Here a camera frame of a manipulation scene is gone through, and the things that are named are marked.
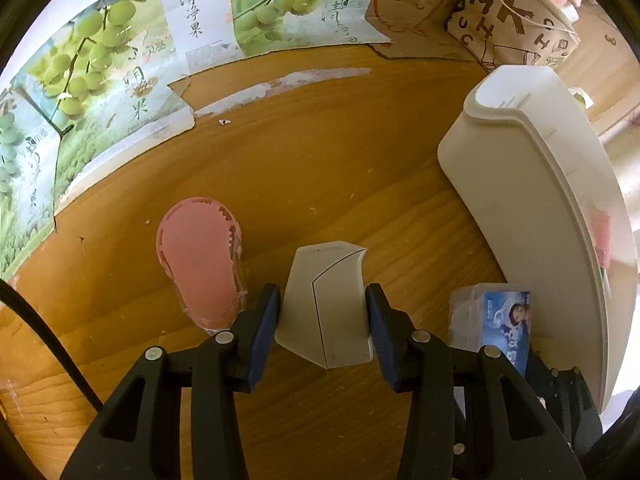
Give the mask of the blue floss pick box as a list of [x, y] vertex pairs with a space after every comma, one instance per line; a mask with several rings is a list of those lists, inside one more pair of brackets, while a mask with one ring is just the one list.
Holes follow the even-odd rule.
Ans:
[[525, 375], [531, 302], [528, 290], [510, 284], [482, 283], [455, 290], [449, 303], [450, 346], [469, 351], [495, 346]]

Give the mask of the beige angular plastic case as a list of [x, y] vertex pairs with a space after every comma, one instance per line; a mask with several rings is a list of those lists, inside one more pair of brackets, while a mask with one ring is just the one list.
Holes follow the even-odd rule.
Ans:
[[325, 370], [373, 359], [362, 263], [367, 249], [337, 240], [296, 250], [274, 339]]

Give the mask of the white plastic storage bin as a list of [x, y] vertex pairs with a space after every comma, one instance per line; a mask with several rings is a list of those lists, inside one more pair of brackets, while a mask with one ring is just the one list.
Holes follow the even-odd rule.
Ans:
[[579, 368], [605, 408], [634, 317], [637, 249], [608, 154], [570, 90], [548, 67], [498, 67], [437, 157], [504, 277], [532, 293], [534, 348]]

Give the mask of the grape print flattened carton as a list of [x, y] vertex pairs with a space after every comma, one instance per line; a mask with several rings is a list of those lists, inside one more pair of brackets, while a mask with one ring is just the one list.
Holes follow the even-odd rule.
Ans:
[[48, 39], [1, 96], [1, 275], [51, 233], [103, 152], [186, 114], [172, 84], [272, 51], [375, 44], [370, 0], [98, 0]]

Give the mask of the beige letter-print fabric box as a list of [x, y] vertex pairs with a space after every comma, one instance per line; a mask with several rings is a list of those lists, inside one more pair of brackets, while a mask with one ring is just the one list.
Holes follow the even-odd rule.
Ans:
[[446, 31], [485, 70], [501, 65], [558, 67], [579, 46], [565, 11], [570, 0], [463, 0]]

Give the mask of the brown cardboard sheet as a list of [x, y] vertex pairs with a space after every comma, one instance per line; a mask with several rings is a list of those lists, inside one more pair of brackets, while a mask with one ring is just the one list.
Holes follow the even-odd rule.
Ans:
[[374, 44], [383, 58], [436, 58], [475, 61], [446, 31], [446, 21], [463, 0], [371, 0], [367, 22], [387, 40]]

